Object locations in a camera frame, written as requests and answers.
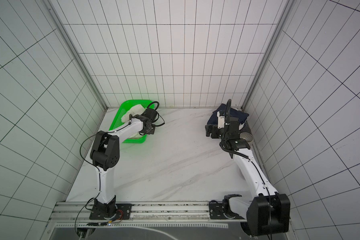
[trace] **green plastic basket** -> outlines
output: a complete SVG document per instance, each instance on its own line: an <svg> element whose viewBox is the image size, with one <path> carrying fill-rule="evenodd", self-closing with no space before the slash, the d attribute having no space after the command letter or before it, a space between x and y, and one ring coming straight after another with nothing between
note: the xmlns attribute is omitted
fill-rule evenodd
<svg viewBox="0 0 360 240"><path fill-rule="evenodd" d="M116 113L115 118L113 119L112 124L110 125L109 130L113 130L117 127L120 127L121 125L123 125L124 123L121 121L121 117L124 116L125 113L127 113L127 111L129 109L131 109L131 107L137 105L137 104L141 104L144 108L147 108L148 105L151 103L151 100L127 100L125 102L123 102L120 105L119 110ZM155 108L155 105L152 104L149 108ZM124 141L124 143L143 143L145 141L145 139L147 138L147 135L142 136L139 139L126 139Z"/></svg>

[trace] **metal bracket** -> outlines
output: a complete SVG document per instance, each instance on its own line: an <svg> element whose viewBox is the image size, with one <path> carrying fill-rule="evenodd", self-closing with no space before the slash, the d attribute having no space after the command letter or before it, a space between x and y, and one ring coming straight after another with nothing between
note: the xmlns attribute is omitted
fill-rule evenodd
<svg viewBox="0 0 360 240"><path fill-rule="evenodd" d="M120 210L123 211L122 220L128 220L130 215L131 215L132 204L116 204L116 206L117 206L117 209L120 209ZM119 219L120 216L121 216L121 213L116 212L116 216L114 217L114 219ZM103 217L103 214L98 209L96 209L95 207L92 208L89 219L91 219L91 220L105 220L104 217Z"/></svg>
<svg viewBox="0 0 360 240"><path fill-rule="evenodd" d="M209 204L209 216L211 219L243 219L240 215L231 213L226 214L221 202L211 201Z"/></svg>

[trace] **white cloth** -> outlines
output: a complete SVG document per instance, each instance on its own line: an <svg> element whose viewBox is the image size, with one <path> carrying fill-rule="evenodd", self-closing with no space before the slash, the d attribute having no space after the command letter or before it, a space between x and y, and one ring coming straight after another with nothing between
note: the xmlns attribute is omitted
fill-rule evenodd
<svg viewBox="0 0 360 240"><path fill-rule="evenodd" d="M128 122L129 114L132 114L132 116L135 116L135 115L143 114L144 111L145 111L145 108L141 104L137 104L137 105L131 107L131 109L129 109L127 111L127 113L125 113L124 116L121 117L121 121ZM140 138L140 137L141 136L139 135L139 133L136 132L135 134L131 135L129 138Z"/></svg>

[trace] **navy garment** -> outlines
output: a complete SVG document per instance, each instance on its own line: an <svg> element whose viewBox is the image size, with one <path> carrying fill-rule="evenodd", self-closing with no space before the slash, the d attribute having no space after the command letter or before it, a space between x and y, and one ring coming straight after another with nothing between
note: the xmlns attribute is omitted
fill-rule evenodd
<svg viewBox="0 0 360 240"><path fill-rule="evenodd" d="M225 110L225 104L221 104L218 109L213 111L212 116L209 118L207 124L217 125L217 112L221 111L221 110ZM243 124L245 122L245 120L247 119L247 117L249 116L248 113L243 113L243 112L237 111L233 108L231 108L230 115L231 115L231 117L238 118L239 124Z"/></svg>

